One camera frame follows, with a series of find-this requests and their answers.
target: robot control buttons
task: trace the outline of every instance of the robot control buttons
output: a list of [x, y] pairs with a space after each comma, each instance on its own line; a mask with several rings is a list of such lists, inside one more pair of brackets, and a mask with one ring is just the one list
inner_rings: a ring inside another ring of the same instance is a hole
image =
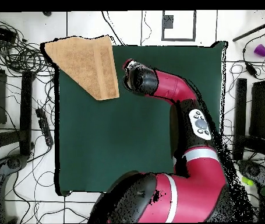
[[205, 120], [196, 120], [195, 125], [203, 130], [206, 130], [208, 128], [208, 124], [207, 122], [205, 122]]
[[208, 123], [205, 121], [204, 114], [199, 109], [193, 109], [189, 113], [193, 133], [205, 140], [211, 140]]

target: brown towel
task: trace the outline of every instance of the brown towel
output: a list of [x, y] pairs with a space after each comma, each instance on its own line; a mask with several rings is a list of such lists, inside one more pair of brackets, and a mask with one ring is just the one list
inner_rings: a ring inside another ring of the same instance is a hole
[[70, 37], [45, 44], [45, 52], [96, 100], [119, 97], [111, 40]]

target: power adapter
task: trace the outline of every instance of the power adapter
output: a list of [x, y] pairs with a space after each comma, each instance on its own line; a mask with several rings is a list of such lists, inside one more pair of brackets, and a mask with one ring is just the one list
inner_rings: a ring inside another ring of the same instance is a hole
[[253, 67], [252, 64], [245, 62], [246, 65], [246, 70], [248, 71], [248, 73], [250, 73], [252, 76], [254, 76], [256, 78], [256, 69]]

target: yellow-green object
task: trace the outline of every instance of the yellow-green object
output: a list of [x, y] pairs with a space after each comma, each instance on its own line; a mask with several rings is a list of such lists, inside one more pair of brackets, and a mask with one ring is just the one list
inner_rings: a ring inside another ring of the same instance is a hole
[[249, 180], [246, 177], [242, 177], [242, 182], [244, 182], [245, 184], [249, 185], [249, 186], [253, 186], [253, 181]]

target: black cable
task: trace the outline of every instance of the black cable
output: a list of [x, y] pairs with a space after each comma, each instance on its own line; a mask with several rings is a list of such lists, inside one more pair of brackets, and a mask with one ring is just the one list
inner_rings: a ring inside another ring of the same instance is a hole
[[115, 26], [114, 24], [113, 24], [113, 22], [111, 21], [111, 18], [109, 18], [109, 14], [108, 14], [108, 11], [107, 11], [107, 17], [108, 17], [108, 19], [109, 19], [109, 21], [111, 22], [111, 24], [113, 25], [113, 26]]
[[248, 158], [248, 160], [251, 160], [252, 158], [254, 158], [257, 155], [257, 152], [253, 153], [250, 158]]
[[[51, 150], [51, 147], [48, 148], [47, 151], [46, 151], [45, 153], [43, 153], [42, 155], [46, 155], [50, 150]], [[30, 172], [25, 178], [23, 178], [22, 181], [24, 181], [26, 178], [28, 178], [28, 176], [29, 176], [31, 173], [32, 173], [32, 171], [31, 171], [31, 172]], [[13, 189], [11, 189], [10, 191], [8, 191], [8, 192], [5, 194], [5, 197], [6, 197], [11, 191], [13, 191]]]
[[63, 224], [65, 224], [65, 213], [66, 213], [65, 209], [66, 209], [66, 197], [64, 196]]
[[253, 196], [254, 198], [256, 198], [257, 200], [259, 200], [259, 198], [251, 193], [247, 193], [247, 195]]
[[247, 62], [247, 61], [245, 60], [245, 52], [246, 52], [246, 47], [247, 47], [247, 45], [248, 45], [251, 41], [256, 40], [256, 39], [259, 39], [259, 38], [261, 38], [261, 37], [263, 37], [263, 36], [265, 36], [265, 33], [264, 33], [263, 35], [259, 36], [259, 37], [252, 38], [251, 40], [249, 40], [249, 41], [245, 44], [244, 49], [243, 49], [243, 51], [242, 51], [242, 53], [243, 53], [243, 60], [244, 60], [244, 62], [245, 62], [245, 64], [246, 64], [246, 69], [249, 71], [249, 73], [250, 73], [252, 76], [254, 76], [254, 77], [255, 77], [256, 79], [258, 79], [258, 80], [265, 80], [265, 78], [258, 78], [258, 77], [257, 77], [257, 76], [259, 76], [259, 75], [256, 74], [255, 67], [261, 67], [262, 70], [265, 72], [265, 70], [264, 70], [264, 67], [265, 67], [265, 65], [264, 65], [264, 63], [265, 63], [265, 59], [264, 59], [264, 61], [263, 61], [263, 63], [262, 63], [261, 65], [255, 65], [255, 64], [252, 64], [251, 62]]
[[123, 42], [121, 42], [121, 40], [119, 39], [119, 37], [116, 35], [115, 30], [112, 28], [112, 26], [110, 25], [110, 23], [107, 21], [107, 19], [105, 18], [103, 11], [101, 11], [101, 14], [103, 16], [103, 19], [105, 20], [105, 22], [109, 25], [109, 27], [111, 28], [112, 32], [114, 33], [114, 35], [116, 36], [116, 38], [119, 40], [120, 44], [122, 46], [125, 46], [125, 44]]
[[144, 43], [145, 40], [148, 40], [150, 37], [151, 37], [151, 34], [152, 34], [152, 29], [151, 27], [146, 23], [146, 15], [147, 15], [147, 11], [145, 11], [144, 13], [144, 23], [147, 25], [147, 27], [150, 29], [150, 34], [148, 36], [148, 38], [145, 38], [141, 43], [140, 45], [142, 45]]
[[[12, 26], [9, 26], [10, 28], [8, 28], [4, 25], [0, 25], [0, 27], [4, 27], [9, 30], [13, 29], [15, 33], [17, 34], [15, 45], [11, 45], [9, 43], [0, 41], [0, 60], [2, 61], [2, 64], [6, 66], [8, 71], [11, 73], [12, 76], [9, 76], [9, 77], [22, 77], [22, 76], [14, 75], [10, 70], [13, 70], [18, 73], [21, 73], [22, 71], [31, 70], [33, 71], [33, 73], [35, 73], [35, 75], [37, 75], [39, 72], [48, 72], [49, 76], [51, 77], [49, 82], [53, 82], [53, 78], [52, 78], [53, 72], [50, 71], [50, 68], [52, 69], [52, 67], [43, 58], [41, 51], [32, 46], [32, 45], [36, 45], [36, 46], [39, 46], [39, 45], [34, 44], [34, 43], [26, 44], [22, 42], [18, 35], [18, 33], [22, 33], [22, 32], [13, 28]], [[14, 49], [18, 53], [11, 54], [9, 52], [10, 49]], [[44, 105], [41, 106], [41, 108], [44, 109], [48, 102], [51, 102], [54, 104], [54, 101], [52, 101], [51, 97], [49, 96], [50, 91], [53, 89], [53, 87], [54, 86], [51, 86], [51, 88], [48, 91], [45, 88], [45, 94], [47, 95], [47, 98], [45, 100]]]
[[233, 109], [235, 109], [236, 107], [233, 107], [232, 109], [230, 109], [230, 110], [228, 110], [226, 113], [229, 113], [230, 111], [232, 111]]
[[63, 209], [60, 209], [59, 211], [48, 212], [48, 213], [43, 214], [42, 217], [38, 220], [37, 224], [40, 223], [40, 221], [41, 221], [41, 219], [43, 218], [43, 216], [46, 216], [46, 215], [52, 215], [52, 214], [57, 214], [57, 213], [60, 213], [60, 212], [62, 212], [62, 211], [64, 211], [64, 210], [66, 210], [66, 209], [70, 210], [70, 211], [73, 212], [75, 215], [84, 218], [84, 221], [89, 219], [88, 217], [85, 217], [85, 216], [83, 216], [83, 215], [81, 215], [81, 214], [78, 214], [78, 213], [76, 213], [74, 210], [72, 210], [72, 209], [66, 207], [65, 209], [63, 208]]
[[[43, 175], [45, 175], [45, 174], [47, 174], [47, 173], [52, 173], [53, 174], [53, 172], [51, 172], [51, 171], [45, 171], [42, 175], [40, 175], [39, 176], [39, 178], [38, 178], [38, 180], [36, 180], [36, 184], [35, 184], [35, 189], [34, 189], [34, 201], [36, 202], [36, 188], [37, 188], [37, 185], [39, 184], [39, 185], [41, 185], [40, 183], [39, 183], [39, 179], [43, 176]], [[41, 186], [43, 186], [43, 187], [50, 187], [50, 186], [53, 186], [55, 183], [52, 183], [51, 185], [49, 185], [49, 186], [44, 186], [44, 185], [41, 185]], [[35, 203], [35, 206], [34, 206], [34, 216], [35, 216], [35, 218], [36, 218], [36, 222], [38, 221], [38, 209], [36, 209], [36, 211], [35, 211], [35, 207], [36, 207], [36, 203]]]
[[51, 108], [51, 105], [49, 105], [49, 107], [51, 109], [51, 123], [53, 126], [55, 126], [54, 122], [52, 121], [52, 113], [54, 113], [55, 106], [53, 106], [53, 108]]
[[34, 216], [36, 216], [37, 211], [35, 212], [35, 206], [34, 206], [34, 215], [32, 215], [31, 218], [30, 218], [29, 220], [27, 220], [24, 224], [26, 224], [27, 222], [29, 222], [30, 220], [32, 220], [32, 218], [33, 218]]
[[[35, 177], [35, 174], [34, 174], [34, 160], [35, 160], [35, 158], [34, 158], [34, 156], [35, 156], [35, 150], [36, 150], [36, 142], [37, 142], [37, 140], [39, 139], [39, 138], [41, 138], [41, 137], [44, 137], [44, 135], [40, 135], [40, 136], [38, 136], [37, 138], [36, 138], [36, 140], [35, 140], [35, 144], [34, 144], [34, 152], [33, 152], [33, 159], [31, 160], [32, 161], [32, 174], [33, 174], [33, 177], [34, 177], [34, 179], [35, 179], [35, 181], [36, 181], [36, 183], [38, 184], [38, 185], [40, 185], [40, 186], [42, 186], [42, 187], [49, 187], [49, 186], [52, 186], [53, 184], [51, 184], [51, 185], [42, 185], [42, 184], [40, 184], [39, 182], [38, 182], [38, 180], [36, 179], [36, 177]], [[46, 153], [44, 153], [44, 154], [42, 154], [42, 158], [41, 158], [41, 160], [39, 161], [39, 163], [43, 160], [43, 158], [44, 158], [44, 156], [46, 155]]]
[[27, 213], [29, 212], [29, 210], [30, 210], [30, 208], [31, 208], [31, 205], [30, 205], [30, 203], [29, 203], [27, 200], [25, 200], [24, 198], [22, 198], [22, 197], [21, 197], [20, 195], [18, 195], [18, 193], [15, 191], [15, 184], [16, 184], [17, 180], [18, 180], [18, 172], [16, 173], [16, 180], [14, 181], [14, 184], [13, 184], [13, 188], [12, 188], [12, 190], [14, 191], [14, 193], [15, 193], [16, 196], [18, 196], [21, 200], [25, 201], [25, 202], [29, 205], [29, 207], [28, 207], [26, 213], [23, 215], [22, 219], [20, 220], [20, 223], [19, 223], [19, 224], [22, 224], [24, 217], [27, 215]]
[[10, 152], [7, 154], [7, 157], [9, 156], [9, 154], [10, 154], [12, 151], [14, 151], [14, 150], [17, 149], [17, 148], [19, 148], [19, 146], [17, 146], [16, 148], [10, 150]]

